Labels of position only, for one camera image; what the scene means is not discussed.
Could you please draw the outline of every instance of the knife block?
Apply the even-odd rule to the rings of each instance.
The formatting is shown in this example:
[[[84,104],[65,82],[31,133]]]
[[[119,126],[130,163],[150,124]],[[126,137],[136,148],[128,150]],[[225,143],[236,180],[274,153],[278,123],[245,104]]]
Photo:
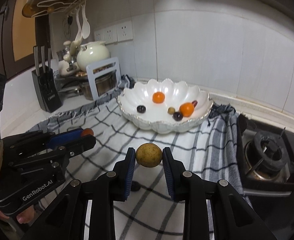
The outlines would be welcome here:
[[[62,106],[55,87],[53,70],[50,69],[49,72],[44,73],[43,68],[40,68],[39,72],[39,76],[36,70],[31,72],[37,99],[42,110],[52,113]]]

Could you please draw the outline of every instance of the fruit bowl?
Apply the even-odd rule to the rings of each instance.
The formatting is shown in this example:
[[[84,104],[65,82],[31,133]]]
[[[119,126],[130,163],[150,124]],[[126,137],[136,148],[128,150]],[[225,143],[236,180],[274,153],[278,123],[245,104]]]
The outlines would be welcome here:
[[[152,101],[155,92],[165,94],[163,103],[156,104]],[[167,112],[169,107],[178,111],[183,103],[194,100],[197,100],[198,104],[190,117],[183,117],[181,121],[176,121]],[[137,82],[133,89],[124,89],[123,93],[117,97],[117,103],[124,117],[137,127],[143,130],[154,130],[161,134],[172,131],[186,132],[200,125],[213,105],[208,91],[201,90],[199,86],[189,86],[184,81],[174,83],[170,79],[162,82],[151,79],[147,84]],[[137,112],[139,105],[144,105],[146,112]]]

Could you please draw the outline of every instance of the striped towel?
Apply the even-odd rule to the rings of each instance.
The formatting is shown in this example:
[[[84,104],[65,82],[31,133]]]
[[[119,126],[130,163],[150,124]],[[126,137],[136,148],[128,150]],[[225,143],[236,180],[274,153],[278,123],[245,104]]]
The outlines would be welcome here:
[[[205,120],[188,132],[162,135],[140,130],[126,120],[115,98],[96,105],[93,103],[60,113],[31,129],[60,133],[79,127],[92,128],[97,139],[93,149],[70,159],[66,183],[43,198],[40,201],[42,207],[48,206],[72,179],[82,182],[97,179],[124,159],[128,147],[137,149],[146,142],[155,143],[161,149],[170,147],[173,157],[182,161],[187,170],[214,182],[226,179],[243,194],[236,162],[237,116],[234,111]],[[184,203],[170,199],[162,164],[155,168],[136,164],[133,180],[142,188],[131,192],[126,202],[114,204],[116,239],[182,239]],[[213,239],[210,212],[209,219]]]

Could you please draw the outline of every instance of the wall socket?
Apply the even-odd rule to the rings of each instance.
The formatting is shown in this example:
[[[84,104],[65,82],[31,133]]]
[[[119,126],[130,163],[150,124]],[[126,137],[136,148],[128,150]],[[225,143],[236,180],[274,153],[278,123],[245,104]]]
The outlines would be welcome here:
[[[94,31],[95,41],[104,41],[105,40],[105,33],[104,30],[97,30]]]
[[[115,25],[104,29],[104,33],[106,44],[117,42],[117,28]]]
[[[128,41],[134,38],[133,24],[131,21],[117,24],[117,40]]]

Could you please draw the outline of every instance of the orange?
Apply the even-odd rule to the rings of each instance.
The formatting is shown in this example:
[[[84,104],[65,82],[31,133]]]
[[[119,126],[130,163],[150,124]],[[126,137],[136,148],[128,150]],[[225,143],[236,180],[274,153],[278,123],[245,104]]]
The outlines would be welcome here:
[[[81,132],[80,136],[82,137],[82,136],[86,136],[86,135],[89,135],[89,134],[94,136],[93,130],[91,130],[90,128],[86,128]]]
[[[165,101],[165,94],[162,92],[156,92],[152,95],[152,101],[154,103],[160,104]]]
[[[184,103],[179,107],[179,111],[184,117],[189,117],[194,112],[194,105],[192,103]]]

